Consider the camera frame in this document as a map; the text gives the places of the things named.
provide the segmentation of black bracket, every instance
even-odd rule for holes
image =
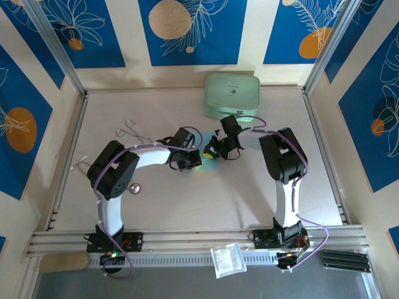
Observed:
[[[143,246],[143,233],[142,232],[124,232],[121,228],[112,238],[118,243],[119,246],[126,252],[141,252]],[[125,257],[116,248],[115,244],[107,237],[107,235],[95,226],[95,232],[85,235],[87,240],[86,251],[88,253],[103,254],[100,257],[100,265],[118,265],[120,262],[125,261]],[[114,274],[122,268],[105,268],[109,274]]]
[[[94,187],[100,173],[112,158],[124,149],[125,147],[116,140],[111,141],[103,149],[87,171],[87,178],[90,180],[91,187]],[[108,168],[97,187],[106,200],[118,197],[128,188],[139,159],[140,157],[135,153],[127,151],[115,161],[115,164],[118,164],[116,168]]]
[[[284,243],[276,237],[274,229],[256,229],[252,231],[252,239],[254,242],[255,249],[289,249],[297,248],[297,239],[303,238],[307,240],[308,235],[305,228],[302,228],[298,234],[294,237],[286,240]]]
[[[107,235],[99,228],[95,226],[95,231],[91,234],[87,234],[85,239],[87,240],[86,251],[88,253],[107,253],[109,251],[117,250],[116,246],[107,237]],[[122,245],[124,241],[128,240],[126,244],[129,246],[122,246],[126,252],[141,252],[143,246],[143,233],[142,232],[124,232],[123,228],[120,229],[113,239]]]
[[[163,145],[172,145],[178,148],[188,148],[195,143],[194,134],[190,133],[184,128],[179,128],[176,134],[172,137],[166,137],[157,142]],[[180,149],[171,149],[167,164],[175,162],[180,171],[193,169],[201,166],[201,155],[199,149],[195,151],[184,151]]]
[[[367,254],[355,254],[336,250],[322,250],[323,268],[352,270],[370,273]]]
[[[220,123],[222,124],[223,131],[227,137],[218,140],[216,136],[212,136],[211,140],[204,148],[204,154],[208,155],[212,159],[222,157],[227,160],[229,152],[236,149],[243,149],[239,144],[238,134],[247,129],[241,128],[234,115],[223,118]]]
[[[292,227],[285,227],[286,231],[291,232],[292,235],[290,238],[286,238],[285,241],[282,242],[282,234],[278,230],[278,227],[273,227],[272,229],[256,229],[252,231],[252,239],[251,241],[254,242],[255,249],[271,249],[271,250],[283,250],[285,249],[286,252],[278,252],[277,258],[279,263],[277,267],[280,269],[288,269],[289,267],[294,266],[300,255],[297,254],[304,254],[304,252],[309,249],[309,237],[307,235],[307,231],[303,228],[302,224],[298,222],[296,225]],[[291,250],[287,249],[299,249],[300,252],[292,253]]]
[[[290,128],[279,130],[300,152],[307,161],[306,155]],[[267,170],[275,181],[288,184],[292,179],[302,176],[305,165],[296,152],[277,135],[266,135],[259,139]]]

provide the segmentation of aluminum frame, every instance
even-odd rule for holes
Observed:
[[[252,227],[245,229],[226,230],[148,230],[143,231],[142,252],[129,253],[135,267],[204,267],[210,266],[209,250],[212,247],[237,242],[243,251],[248,265],[275,265],[275,250],[255,250],[249,240]],[[368,252],[368,242],[360,225],[327,226],[330,239],[325,244],[326,249],[354,250]],[[310,250],[319,245],[325,237],[325,232],[318,227],[308,227]],[[75,252],[85,250],[87,241],[84,235],[89,231],[48,231],[35,232],[28,246],[27,255],[30,259],[21,291],[17,298],[31,298],[37,280],[39,262],[43,255],[57,252]],[[88,268],[100,268],[100,254],[89,254]],[[116,267],[129,267],[121,263]],[[376,288],[374,272],[362,274],[369,298],[381,298]]]
[[[304,90],[306,94],[309,94],[313,91],[318,79],[324,72],[325,66],[337,48],[343,34],[347,30],[350,21],[352,20],[361,3],[362,0],[346,0],[344,8],[339,14],[331,33],[325,41],[326,46],[320,51],[320,54],[316,59],[316,62],[313,65],[313,68],[304,84]]]
[[[65,76],[70,80],[77,93],[84,95],[85,88],[75,71],[75,67],[70,61],[61,41],[55,34],[40,4],[36,0],[22,0],[22,4],[26,14],[35,25],[38,33],[43,38],[43,41],[46,43],[46,46],[51,51],[51,54],[54,56]]]
[[[13,299],[31,299],[36,286],[37,276],[39,275],[40,257],[28,258],[24,275],[17,283],[17,293]]]
[[[330,181],[330,185],[331,185],[332,192],[334,194],[335,201],[337,201],[339,208],[341,208],[343,210],[346,223],[351,224],[352,221],[351,221],[350,216],[347,213],[348,210],[347,210],[346,203],[344,201],[344,193],[342,192],[342,188],[339,184],[339,180],[336,175],[336,171],[332,164],[331,155],[330,155],[330,152],[327,147],[327,142],[324,138],[324,134],[323,134],[323,131],[322,131],[322,128],[320,125],[320,121],[315,112],[315,108],[314,108],[314,105],[312,102],[312,97],[309,93],[305,93],[304,90],[303,90],[302,95],[304,97],[304,102],[305,102],[307,112],[309,114],[310,122],[312,123],[312,127],[313,127],[313,131],[314,131],[314,135],[316,137],[317,144],[319,145],[320,153],[322,155],[324,167],[325,167],[327,176]]]
[[[54,221],[54,216],[55,216],[55,214],[57,214],[57,210],[60,206],[62,194],[64,193],[65,184],[66,184],[67,178],[68,178],[70,164],[72,162],[72,157],[74,156],[77,139],[79,137],[80,127],[82,126],[82,123],[83,123],[83,118],[85,115],[88,99],[89,99],[89,96],[86,95],[83,98],[82,103],[80,104],[79,113],[78,113],[76,121],[75,121],[74,131],[72,133],[71,141],[69,143],[69,149],[68,149],[65,161],[62,164],[62,173],[61,173],[61,176],[60,176],[60,179],[58,182],[57,190],[54,193],[51,204],[50,204],[50,209],[49,209],[49,213],[47,215],[44,230],[52,229],[51,223]]]

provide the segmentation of white leaf drawing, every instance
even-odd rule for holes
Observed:
[[[223,0],[220,7],[216,7],[216,3],[220,0],[182,0],[181,4],[190,14],[191,28],[178,39],[164,39],[161,47],[166,48],[162,56],[169,54],[174,50],[181,52],[187,47],[195,48],[201,39],[206,38],[206,33],[212,32],[213,25],[211,16],[214,16],[226,7],[229,0]]]
[[[299,20],[306,24],[307,30],[317,36],[318,48],[321,49],[326,40],[325,28],[337,18],[345,2],[346,0],[337,0],[332,4],[330,0],[324,10],[321,9],[319,0],[295,0],[291,6],[296,8]]]
[[[12,12],[12,14],[14,15],[14,17],[18,22],[30,28],[30,30],[37,32],[36,27],[34,26],[34,24],[32,23],[31,19],[29,18],[25,9],[22,6],[12,2],[11,0],[1,0],[1,1],[4,3],[7,9]]]
[[[7,79],[8,69],[0,68],[0,87]]]
[[[8,74],[8,69],[0,68],[0,87],[4,84],[4,82],[7,79],[7,74]],[[10,116],[7,115],[6,112],[1,108],[0,106],[0,136],[5,134],[7,130],[9,132],[12,131],[12,129],[18,129],[22,130],[25,132],[29,132],[29,129],[26,128],[27,124],[29,123],[28,121],[17,121]]]
[[[391,42],[381,68],[380,81],[384,83],[382,92],[386,107],[381,111],[379,128],[373,133],[380,136],[388,132],[389,158],[399,155],[399,33]]]
[[[359,7],[356,10],[355,15],[352,18],[352,21],[359,25],[360,15],[362,14],[372,14],[374,10],[377,8],[378,3],[382,0],[363,0]]]
[[[7,4],[21,24],[37,32],[22,6],[18,6],[10,0],[0,1]],[[66,41],[77,39],[83,42],[86,40],[102,46],[103,40],[96,29],[105,25],[105,19],[86,12],[86,0],[43,0],[38,3],[53,29],[60,32],[60,36],[64,37]]]
[[[322,10],[318,0],[296,0],[292,6],[297,9],[299,20],[306,24],[308,31],[315,32],[320,29]]]

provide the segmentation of purple cable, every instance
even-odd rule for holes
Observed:
[[[195,132],[197,132],[201,138],[201,141],[199,143],[198,146],[194,147],[194,148],[179,148],[177,146],[170,146],[170,145],[163,145],[161,143],[152,143],[149,145],[137,145],[137,146],[131,146],[129,148],[125,148],[123,151],[121,151],[120,153],[116,154],[111,161],[104,167],[104,169],[101,171],[100,175],[98,176],[98,178],[96,179],[94,186],[93,186],[93,190],[94,190],[94,194],[96,195],[98,201],[98,213],[99,213],[99,222],[100,225],[102,227],[102,231],[105,232],[105,234],[107,235],[107,237],[111,240],[111,242],[116,246],[116,248],[126,257],[126,259],[128,260],[129,264],[130,264],[130,271],[128,274],[126,274],[125,276],[114,276],[114,275],[108,275],[105,272],[105,264],[103,265],[102,271],[104,273],[104,275],[110,277],[110,278],[114,278],[114,279],[127,279],[129,278],[132,273],[133,273],[133,262],[131,260],[131,258],[128,256],[127,252],[124,251],[122,249],[121,246],[119,246],[119,244],[113,239],[113,237],[110,235],[110,233],[106,230],[105,226],[104,226],[104,221],[103,221],[103,217],[102,217],[102,195],[101,193],[98,192],[97,188],[99,186],[99,182],[101,181],[102,177],[104,176],[104,174],[107,172],[107,170],[111,167],[111,165],[119,158],[121,157],[121,155],[125,154],[127,151],[131,151],[131,150],[142,150],[142,149],[147,149],[147,148],[171,148],[174,150],[182,150],[182,151],[196,151],[200,148],[200,146],[203,143],[203,136],[201,134],[201,132],[199,130],[197,130],[196,128],[194,128],[193,126],[184,126],[184,129],[192,129],[195,130]]]
[[[252,131],[255,133],[263,133],[264,132],[264,130],[258,130],[260,128],[265,128],[267,126],[267,123],[263,118],[260,118],[258,116],[253,116],[253,115],[241,115],[241,116],[237,116],[236,118],[242,118],[242,117],[249,117],[249,118],[253,118],[255,120],[260,120],[261,122],[263,122],[263,125],[261,125],[261,126],[254,126],[252,128]]]
[[[294,202],[295,202],[295,192],[296,192],[295,186],[296,186],[297,183],[298,183],[301,179],[303,179],[303,178],[307,175],[307,173],[309,172],[309,165],[307,164],[307,161],[305,160],[305,158],[303,157],[303,155],[300,153],[300,151],[295,147],[295,145],[293,145],[292,142],[289,141],[283,134],[281,134],[281,133],[279,133],[279,132],[276,132],[276,131],[257,130],[257,128],[264,128],[264,127],[266,126],[266,122],[265,122],[262,118],[259,118],[259,117],[257,117],[257,116],[244,116],[244,115],[241,115],[240,117],[253,117],[253,118],[256,118],[257,120],[261,120],[265,125],[263,125],[263,126],[255,126],[255,127],[252,129],[252,132],[277,135],[278,137],[280,137],[281,139],[283,139],[283,140],[295,151],[295,153],[298,155],[298,157],[300,158],[300,160],[301,160],[301,161],[303,162],[303,164],[305,165],[306,172],[305,172],[302,176],[300,176],[299,178],[297,178],[297,179],[292,183],[292,200],[291,200],[291,205],[292,205],[292,211],[293,211],[293,212],[296,212],[296,211],[295,211],[295,206],[294,206]],[[318,250],[320,250],[320,248],[326,243],[326,241],[328,240],[328,238],[329,238],[329,236],[330,236],[329,230],[328,230],[326,227],[322,226],[321,224],[318,224],[318,223],[315,223],[315,222],[312,222],[312,221],[309,221],[309,220],[307,220],[307,219],[302,218],[301,216],[299,216],[299,213],[298,213],[298,212],[296,213],[296,216],[297,216],[298,219],[301,220],[301,221],[307,222],[307,223],[309,223],[309,224],[313,224],[313,225],[315,225],[315,226],[320,227],[321,229],[323,229],[323,230],[325,231],[325,238],[324,238],[324,240],[323,240],[323,241],[322,241],[309,255],[307,255],[306,257],[304,257],[300,262],[298,262],[298,263],[297,263],[296,265],[294,265],[292,268],[287,269],[287,270],[283,270],[283,271],[290,271],[290,272],[293,271],[293,270],[294,270],[296,267],[298,267],[301,263],[305,262],[305,261],[306,261],[307,259],[309,259],[312,255],[314,255]]]

